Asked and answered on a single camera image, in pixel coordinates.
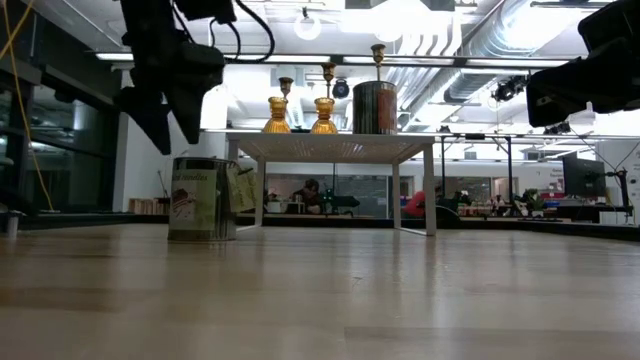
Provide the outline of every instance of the person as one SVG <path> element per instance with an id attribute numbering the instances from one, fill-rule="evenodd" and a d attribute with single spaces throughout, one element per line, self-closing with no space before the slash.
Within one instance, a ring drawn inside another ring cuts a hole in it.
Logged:
<path id="1" fill-rule="evenodd" d="M 425 196 L 424 191 L 418 191 L 413 194 L 413 197 L 407 205 L 402 208 L 405 214 L 409 215 L 409 218 L 424 218 L 424 202 Z"/>
<path id="2" fill-rule="evenodd" d="M 304 182 L 304 187 L 291 195 L 292 199 L 295 199 L 296 195 L 302 197 L 304 202 L 305 211 L 308 214 L 319 215 L 322 214 L 322 198 L 318 193 L 320 184 L 315 179 L 309 179 Z"/>
<path id="3" fill-rule="evenodd" d="M 495 199 L 491 198 L 487 201 L 487 205 L 491 206 L 491 215 L 493 216 L 502 216 L 504 211 L 500 210 L 501 206 L 505 205 L 504 200 L 502 200 L 502 195 L 496 195 Z"/>

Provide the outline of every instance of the copper canister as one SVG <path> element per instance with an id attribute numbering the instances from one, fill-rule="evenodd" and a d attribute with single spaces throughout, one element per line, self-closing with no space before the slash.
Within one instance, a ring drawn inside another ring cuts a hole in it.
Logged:
<path id="1" fill-rule="evenodd" d="M 353 88 L 353 133 L 394 135 L 398 132 L 396 86 L 368 81 Z"/>

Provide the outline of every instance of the metal canister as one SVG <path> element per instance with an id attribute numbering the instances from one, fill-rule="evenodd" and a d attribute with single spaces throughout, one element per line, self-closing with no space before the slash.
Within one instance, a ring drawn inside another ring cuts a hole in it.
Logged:
<path id="1" fill-rule="evenodd" d="M 353 133 L 396 134 L 398 132 L 396 86 L 386 81 L 368 81 L 353 88 Z"/>
<path id="2" fill-rule="evenodd" d="M 214 158 L 173 161 L 169 240 L 226 241 L 234 220 L 227 169 L 233 163 Z"/>

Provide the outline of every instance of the table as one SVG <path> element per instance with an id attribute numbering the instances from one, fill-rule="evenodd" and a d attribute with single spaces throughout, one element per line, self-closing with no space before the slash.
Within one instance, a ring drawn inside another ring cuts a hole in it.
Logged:
<path id="1" fill-rule="evenodd" d="M 242 150 L 258 162 L 257 191 L 264 191 L 267 162 L 340 163 L 340 164 L 389 164 L 393 174 L 393 221 L 396 229 L 401 226 L 400 164 L 424 151 L 423 191 L 427 236 L 436 234 L 436 198 L 433 174 L 432 136 L 403 135 L 314 135 L 314 134 L 264 134 L 227 133 L 228 158 L 238 161 Z M 262 225 L 263 198 L 258 196 L 255 226 Z"/>

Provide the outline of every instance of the computer monitor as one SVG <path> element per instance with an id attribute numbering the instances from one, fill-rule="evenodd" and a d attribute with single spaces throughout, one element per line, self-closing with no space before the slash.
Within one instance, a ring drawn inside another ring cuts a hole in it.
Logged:
<path id="1" fill-rule="evenodd" d="M 577 158 L 562 158 L 564 194 L 582 197 L 606 196 L 604 163 Z"/>

